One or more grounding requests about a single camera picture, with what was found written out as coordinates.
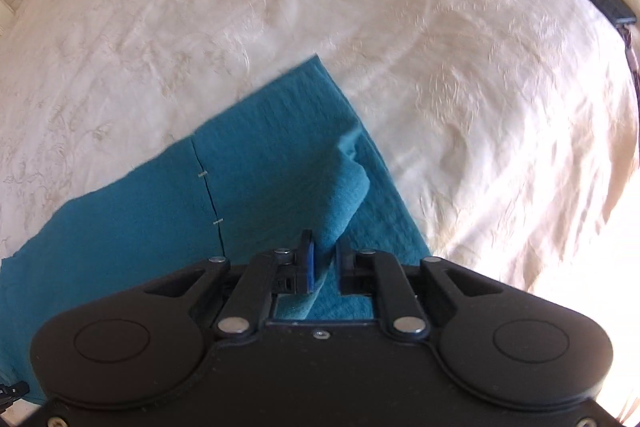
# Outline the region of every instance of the silver rivet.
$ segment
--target silver rivet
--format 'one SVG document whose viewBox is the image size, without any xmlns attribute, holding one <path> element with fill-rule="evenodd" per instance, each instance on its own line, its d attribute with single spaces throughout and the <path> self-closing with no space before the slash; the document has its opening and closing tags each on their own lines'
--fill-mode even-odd
<svg viewBox="0 0 640 427">
<path fill-rule="evenodd" d="M 69 425 L 58 416 L 53 416 L 47 421 L 47 427 L 69 427 Z"/>
<path fill-rule="evenodd" d="M 314 338 L 318 339 L 319 341 L 325 341 L 330 336 L 331 336 L 331 333 L 329 333 L 329 331 L 325 331 L 325 330 L 316 330 L 316 331 L 314 331 Z"/>
<path fill-rule="evenodd" d="M 394 328 L 401 333 L 420 333 L 426 327 L 424 320 L 418 317 L 400 317 L 394 320 Z"/>
<path fill-rule="evenodd" d="M 242 317 L 227 317 L 218 323 L 218 329 L 225 333 L 244 333 L 249 329 L 249 321 Z"/>
</svg>

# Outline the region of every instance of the folded fabric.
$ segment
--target folded fabric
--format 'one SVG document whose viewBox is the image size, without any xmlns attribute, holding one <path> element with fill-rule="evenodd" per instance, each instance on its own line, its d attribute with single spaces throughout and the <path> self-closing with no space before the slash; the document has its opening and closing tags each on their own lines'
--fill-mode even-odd
<svg viewBox="0 0 640 427">
<path fill-rule="evenodd" d="M 428 255 L 354 110 L 317 57 L 284 74 L 123 179 L 63 205 L 0 270 L 0 380 L 26 380 L 31 338 L 52 316 L 203 258 L 233 264 L 295 247 L 312 229 L 320 289 L 280 317 L 370 315 L 335 287 L 335 241 Z"/>
</svg>

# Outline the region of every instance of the white bed sheet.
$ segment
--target white bed sheet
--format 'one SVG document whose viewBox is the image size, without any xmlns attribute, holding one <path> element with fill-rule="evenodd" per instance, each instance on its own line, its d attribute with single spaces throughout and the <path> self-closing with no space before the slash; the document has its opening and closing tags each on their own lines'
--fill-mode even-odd
<svg viewBox="0 0 640 427">
<path fill-rule="evenodd" d="M 0 258 L 312 54 L 431 250 L 520 288 L 590 251 L 637 164 L 622 40 L 587 0 L 23 0 Z"/>
</svg>

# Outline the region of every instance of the black seam line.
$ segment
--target black seam line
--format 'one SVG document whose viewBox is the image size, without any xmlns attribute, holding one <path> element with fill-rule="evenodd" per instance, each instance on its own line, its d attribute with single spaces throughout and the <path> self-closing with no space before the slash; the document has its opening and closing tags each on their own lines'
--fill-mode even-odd
<svg viewBox="0 0 640 427">
<path fill-rule="evenodd" d="M 198 152 L 196 151 L 196 146 L 193 143 L 193 138 L 190 139 L 191 141 L 191 147 L 193 147 L 193 154 L 196 156 L 196 161 L 198 162 L 198 165 L 200 165 L 200 172 L 204 172 L 204 167 L 202 166 L 202 162 L 200 161 L 200 158 L 198 158 Z M 203 176 L 204 179 L 204 186 L 207 189 L 207 194 L 209 195 L 209 201 L 211 202 L 211 208 L 213 208 L 213 213 L 216 214 L 216 220 L 220 219 L 220 216 L 218 215 L 218 211 L 216 210 L 216 206 L 215 204 L 213 204 L 213 197 L 211 196 L 211 191 L 209 190 L 209 182 L 207 182 L 207 176 Z M 222 248 L 222 255 L 224 257 L 226 257 L 225 254 L 225 243 L 224 241 L 222 241 L 222 227 L 220 227 L 220 223 L 217 223 L 216 226 L 218 227 L 218 238 L 220 240 L 220 248 Z"/>
</svg>

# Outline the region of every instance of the blue cloth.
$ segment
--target blue cloth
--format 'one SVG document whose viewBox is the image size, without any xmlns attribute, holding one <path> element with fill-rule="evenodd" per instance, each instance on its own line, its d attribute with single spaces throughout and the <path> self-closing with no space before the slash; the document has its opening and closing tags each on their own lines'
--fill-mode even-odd
<svg viewBox="0 0 640 427">
<path fill-rule="evenodd" d="M 47 319 L 207 257 L 242 264 L 258 251 L 295 247 L 303 229 L 314 231 L 321 289 L 287 298 L 281 317 L 370 315 L 369 299 L 340 299 L 329 270 L 345 231 L 355 247 L 394 252 L 405 264 L 429 254 L 317 57 L 123 179 L 64 204 L 2 262 L 0 380 L 26 380 L 28 398 L 40 402 L 29 347 Z"/>
</svg>

